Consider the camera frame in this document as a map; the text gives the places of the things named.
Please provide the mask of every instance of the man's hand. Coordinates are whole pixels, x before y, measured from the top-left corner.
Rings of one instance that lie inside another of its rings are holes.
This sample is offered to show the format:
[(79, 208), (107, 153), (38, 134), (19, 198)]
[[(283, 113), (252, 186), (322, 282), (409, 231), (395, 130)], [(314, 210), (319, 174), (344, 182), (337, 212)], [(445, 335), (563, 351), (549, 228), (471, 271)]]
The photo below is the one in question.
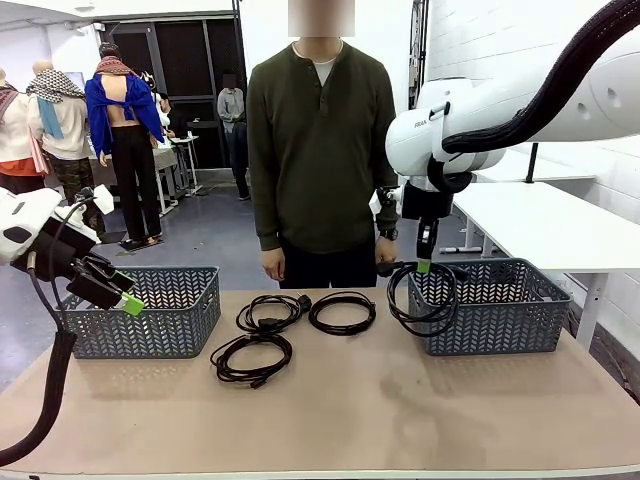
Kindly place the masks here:
[(376, 263), (393, 263), (398, 258), (398, 247), (395, 242), (380, 237), (376, 243)]
[(281, 248), (262, 252), (262, 268), (272, 280), (284, 280), (284, 252)]

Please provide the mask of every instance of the white wall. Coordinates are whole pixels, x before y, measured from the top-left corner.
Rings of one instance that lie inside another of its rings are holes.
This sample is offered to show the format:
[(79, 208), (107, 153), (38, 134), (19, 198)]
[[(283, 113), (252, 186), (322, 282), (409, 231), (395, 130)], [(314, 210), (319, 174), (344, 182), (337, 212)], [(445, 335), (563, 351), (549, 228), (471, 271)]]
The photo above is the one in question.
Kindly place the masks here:
[(7, 81), (23, 91), (33, 78), (33, 62), (49, 58), (48, 39), (40, 27), (0, 32), (0, 67)]
[[(537, 58), (557, 55), (575, 31), (607, 3), (605, 0), (431, 2), (429, 78), (465, 76), (477, 83), (502, 72), (517, 71)], [(530, 146), (516, 149), (529, 152)], [(545, 143), (540, 145), (539, 155), (596, 173), (598, 177), (593, 184), (558, 186), (640, 223), (640, 137), (582, 144)], [(611, 275), (601, 305), (601, 324), (640, 358), (640, 274)]]
[(92, 27), (68, 30), (52, 25), (0, 32), (0, 67), (21, 91), (34, 77), (32, 66), (40, 59), (50, 59), (63, 72), (82, 72), (86, 81), (100, 61), (98, 42)]
[[(407, 109), (411, 0), (356, 0), (356, 34), (350, 45), (382, 62), (393, 85), (396, 110)], [(286, 0), (243, 0), (240, 4), (247, 75), (291, 43)]]

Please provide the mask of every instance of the blue shirt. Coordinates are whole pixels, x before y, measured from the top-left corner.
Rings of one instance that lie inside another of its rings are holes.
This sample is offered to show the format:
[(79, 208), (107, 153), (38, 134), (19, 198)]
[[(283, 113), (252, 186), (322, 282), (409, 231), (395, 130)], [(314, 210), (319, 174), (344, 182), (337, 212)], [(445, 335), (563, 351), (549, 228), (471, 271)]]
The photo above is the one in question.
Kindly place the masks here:
[(127, 95), (124, 102), (107, 98), (102, 86), (102, 75), (96, 73), (85, 85), (87, 108), (89, 110), (89, 134), (96, 155), (111, 153), (113, 135), (107, 114), (108, 105), (118, 105), (124, 109), (125, 120), (138, 120), (159, 142), (163, 141), (162, 124), (151, 96), (149, 86), (135, 75), (127, 75)]

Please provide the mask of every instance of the concrete floor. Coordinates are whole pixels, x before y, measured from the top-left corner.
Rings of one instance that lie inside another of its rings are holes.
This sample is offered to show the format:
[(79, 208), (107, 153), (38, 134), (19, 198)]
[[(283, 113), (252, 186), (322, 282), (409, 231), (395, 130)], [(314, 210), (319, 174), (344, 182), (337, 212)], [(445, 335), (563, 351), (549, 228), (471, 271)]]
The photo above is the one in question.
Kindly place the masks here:
[[(125, 230), (119, 211), (106, 218), (108, 231)], [(260, 265), (260, 248), (251, 202), (239, 202), (233, 188), (213, 189), (209, 195), (188, 198), (162, 219), (165, 242), (134, 254), (117, 245), (96, 248), (117, 266), (201, 266), (221, 268), (223, 290), (277, 289)], [(439, 244), (464, 243), (457, 217), (442, 222)], [(401, 221), (400, 258), (415, 258), (417, 222)], [(0, 391), (53, 342), (54, 325), (37, 300), (27, 275), (0, 267)]]

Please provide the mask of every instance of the person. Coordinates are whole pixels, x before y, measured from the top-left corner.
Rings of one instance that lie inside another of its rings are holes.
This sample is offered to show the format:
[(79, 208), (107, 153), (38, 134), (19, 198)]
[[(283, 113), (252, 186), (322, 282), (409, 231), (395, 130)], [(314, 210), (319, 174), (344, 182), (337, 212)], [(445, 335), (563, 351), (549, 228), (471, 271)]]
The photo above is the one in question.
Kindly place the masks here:
[(234, 73), (226, 70), (222, 76), (224, 88), (218, 95), (218, 116), (224, 124), (224, 135), (229, 150), (231, 170), (238, 187), (238, 198), (246, 201), (251, 198), (247, 185), (247, 125), (244, 111), (244, 94), (237, 88)]
[(290, 36), (301, 38), (254, 68), (247, 94), (262, 265), (284, 289), (372, 287), (376, 262), (397, 256), (395, 207), (377, 215), (376, 241), (368, 206), (377, 187), (398, 182), (385, 152), (389, 75), (340, 39), (354, 0), (289, 9)]
[(159, 93), (160, 108), (163, 113), (169, 117), (169, 125), (167, 127), (167, 137), (169, 138), (187, 138), (189, 136), (189, 127), (187, 126), (187, 118), (178, 110), (173, 108), (169, 95)]

